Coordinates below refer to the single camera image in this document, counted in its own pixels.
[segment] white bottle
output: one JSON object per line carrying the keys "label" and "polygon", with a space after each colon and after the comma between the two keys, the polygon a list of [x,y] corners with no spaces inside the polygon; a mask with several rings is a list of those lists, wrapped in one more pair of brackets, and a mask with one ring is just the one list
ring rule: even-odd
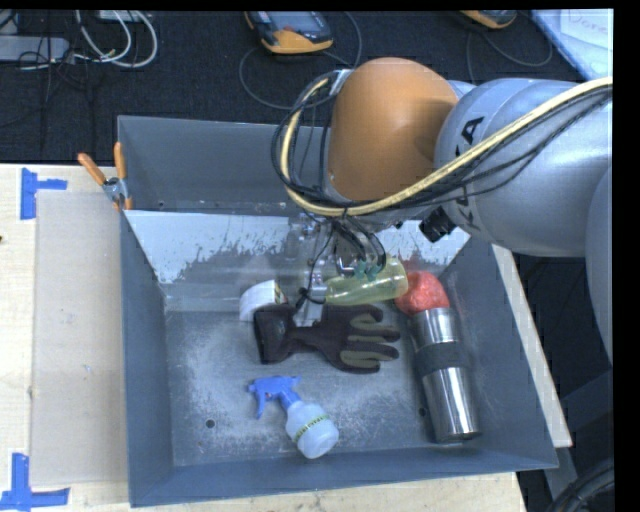
{"label": "white bottle", "polygon": [[335,446],[340,435],[322,407],[303,402],[293,391],[299,381],[300,377],[266,377],[253,381],[249,391],[258,399],[258,418],[266,402],[279,400],[287,412],[287,434],[305,457],[317,459]]}
{"label": "white bottle", "polygon": [[338,442],[338,429],[318,404],[299,400],[287,409],[287,434],[308,459],[327,453]]}

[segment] gray bin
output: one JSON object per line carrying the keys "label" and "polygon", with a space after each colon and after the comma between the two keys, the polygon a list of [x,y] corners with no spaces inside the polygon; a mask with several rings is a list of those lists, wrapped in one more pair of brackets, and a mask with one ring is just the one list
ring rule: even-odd
{"label": "gray bin", "polygon": [[[437,250],[421,256],[418,244],[430,243],[415,238],[407,260],[439,275],[459,315],[482,435],[451,446],[433,441],[406,318],[393,304],[378,305],[384,321],[403,330],[401,355],[377,374],[339,372],[317,353],[260,364],[252,325],[238,318],[240,294],[276,273],[295,280],[318,247],[311,236],[295,261],[284,254],[301,212],[271,167],[274,128],[118,119],[135,204],[120,224],[131,505],[556,467],[494,252],[483,241],[464,239],[448,260]],[[308,158],[317,156],[319,137],[303,135],[312,138]],[[247,386],[272,375],[299,375],[296,392],[331,415],[340,441],[327,455],[307,460],[297,451],[276,402],[256,419]]]}

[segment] black band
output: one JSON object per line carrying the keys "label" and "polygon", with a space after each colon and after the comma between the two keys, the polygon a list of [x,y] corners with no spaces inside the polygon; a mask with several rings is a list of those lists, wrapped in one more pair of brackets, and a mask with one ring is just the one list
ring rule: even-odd
{"label": "black band", "polygon": [[415,356],[416,371],[424,377],[436,370],[468,368],[469,356],[460,342],[435,343],[422,347]]}

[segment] metal thermos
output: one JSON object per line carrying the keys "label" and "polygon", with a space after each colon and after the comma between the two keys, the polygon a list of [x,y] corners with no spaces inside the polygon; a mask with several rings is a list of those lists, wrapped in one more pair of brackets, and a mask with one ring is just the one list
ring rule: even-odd
{"label": "metal thermos", "polygon": [[409,320],[409,330],[436,442],[455,443],[480,434],[469,357],[460,341],[455,310],[434,308],[417,313]]}

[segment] work glove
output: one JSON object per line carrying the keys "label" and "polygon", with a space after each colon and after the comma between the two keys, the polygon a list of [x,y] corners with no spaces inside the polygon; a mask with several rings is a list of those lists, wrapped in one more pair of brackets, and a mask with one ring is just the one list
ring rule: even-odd
{"label": "work glove", "polygon": [[265,306],[254,313],[254,329],[263,363],[283,361],[296,352],[320,351],[339,370],[375,373],[381,361],[399,357],[386,342],[400,338],[400,331],[380,325],[382,310],[370,305],[325,304],[321,319],[310,327],[297,327],[296,310],[288,304]]}

